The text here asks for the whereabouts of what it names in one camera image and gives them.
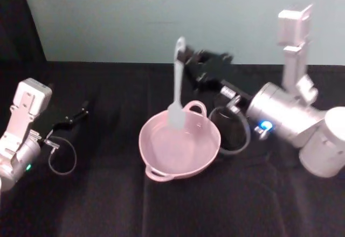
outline blue light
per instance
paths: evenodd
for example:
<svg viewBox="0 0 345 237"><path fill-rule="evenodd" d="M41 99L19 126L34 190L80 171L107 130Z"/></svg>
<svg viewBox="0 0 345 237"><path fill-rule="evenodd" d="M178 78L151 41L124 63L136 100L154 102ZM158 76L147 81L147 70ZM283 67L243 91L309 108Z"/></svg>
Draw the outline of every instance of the blue light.
<svg viewBox="0 0 345 237"><path fill-rule="evenodd" d="M264 130L271 130L273 128L273 125L270 121L262 121L260 123L260 127Z"/></svg>

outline teal wall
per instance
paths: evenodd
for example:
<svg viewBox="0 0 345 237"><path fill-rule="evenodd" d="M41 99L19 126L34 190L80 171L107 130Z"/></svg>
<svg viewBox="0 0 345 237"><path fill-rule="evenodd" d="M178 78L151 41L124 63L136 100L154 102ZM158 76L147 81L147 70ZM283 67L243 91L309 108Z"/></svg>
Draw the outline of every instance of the teal wall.
<svg viewBox="0 0 345 237"><path fill-rule="evenodd" d="M277 15L314 3L310 64L345 64L345 0L27 0L48 60L172 62L177 38L282 64Z"/></svg>

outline pot handle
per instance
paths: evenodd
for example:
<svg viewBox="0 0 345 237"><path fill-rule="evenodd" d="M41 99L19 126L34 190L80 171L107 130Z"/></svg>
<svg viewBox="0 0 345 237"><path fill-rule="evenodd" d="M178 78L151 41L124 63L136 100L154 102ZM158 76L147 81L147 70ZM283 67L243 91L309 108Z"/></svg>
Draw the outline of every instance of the pot handle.
<svg viewBox="0 0 345 237"><path fill-rule="evenodd" d="M203 115L204 117L207 117L206 106L201 101L190 101L186 104L186 106L184 106L183 109L185 111L190 111L190 109L194 106L199 107L201 109L201 115Z"/></svg>
<svg viewBox="0 0 345 237"><path fill-rule="evenodd" d="M147 177L149 177L150 179L156 182L168 182L174 179L173 175L157 171L149 165L146 166L145 173Z"/></svg>

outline wire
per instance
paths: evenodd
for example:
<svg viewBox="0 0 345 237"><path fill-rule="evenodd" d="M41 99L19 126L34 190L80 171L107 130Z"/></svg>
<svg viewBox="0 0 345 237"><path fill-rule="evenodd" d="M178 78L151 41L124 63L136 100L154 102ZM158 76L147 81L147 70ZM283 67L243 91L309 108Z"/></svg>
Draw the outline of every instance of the wire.
<svg viewBox="0 0 345 237"><path fill-rule="evenodd" d="M214 108L213 111L211 111L211 113L210 113L210 115L209 115L209 120L212 120L213 114L214 114L215 112L221 110L221 109L223 109L223 107ZM229 112L231 112L232 114L234 114L235 116L237 116L237 117L240 119L240 121L241 121L241 123L242 123L242 125L243 125L243 127L244 127L245 134L246 134L246 142L245 142L245 144L244 144L241 148L239 148L239 149L237 149L237 150L234 150L234 151L226 150L226 149L224 149L224 148L222 148L222 147L219 148L219 152L220 152L222 155L231 156L231 155L237 155L237 154L239 154L240 152L242 152L244 149L246 149L246 148L248 147L248 145L249 145L249 143L250 143L250 139L251 139L251 133L250 133L250 126L249 126L249 123L248 123L246 117L243 115L243 113L242 113L240 110L237 111L237 112L233 112L233 111L232 111L231 109L229 109L229 108L227 108L227 110L228 110Z"/></svg>
<svg viewBox="0 0 345 237"><path fill-rule="evenodd" d="M73 150L73 155L74 155L74 164L73 164L73 168L71 168L69 171L67 172L59 172L57 170L55 170L51 164L51 159L52 159L52 156L54 154L54 151L55 149L53 149L49 155L49 158L48 158L48 165L49 165L49 168L52 170L52 172L54 172L55 174L59 175L59 176L66 176L66 175L69 175L71 174L75 167L77 167L77 152L75 151L75 148L74 146L71 144L70 141L68 141L67 139L63 138L63 137L59 137L59 136L50 136L51 139L58 139L58 140L62 140L62 141L65 141Z"/></svg>

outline black cloth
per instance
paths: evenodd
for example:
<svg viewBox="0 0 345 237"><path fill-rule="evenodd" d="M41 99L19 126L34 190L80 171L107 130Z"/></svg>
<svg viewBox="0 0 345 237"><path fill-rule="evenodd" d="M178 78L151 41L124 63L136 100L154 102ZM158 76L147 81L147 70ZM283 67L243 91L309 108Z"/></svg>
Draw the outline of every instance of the black cloth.
<svg viewBox="0 0 345 237"><path fill-rule="evenodd" d="M189 179L156 183L144 174L138 135L173 100L172 65L48 62L41 82L54 83L38 131L94 106L67 134L78 153L76 171L54 175L40 161L2 193L0 236L345 236L344 173L321 179L300 164L298 150L274 136L232 159L218 157ZM2 71L0 128L27 71ZM279 84L282 66L233 65L226 79L249 94ZM345 106L345 67L310 66L319 109ZM214 94L196 95L184 80L182 104L198 99L210 109ZM43 149L42 155L49 152Z"/></svg>
<svg viewBox="0 0 345 237"><path fill-rule="evenodd" d="M21 61L35 72L45 56L26 0L0 0L0 61Z"/></svg>

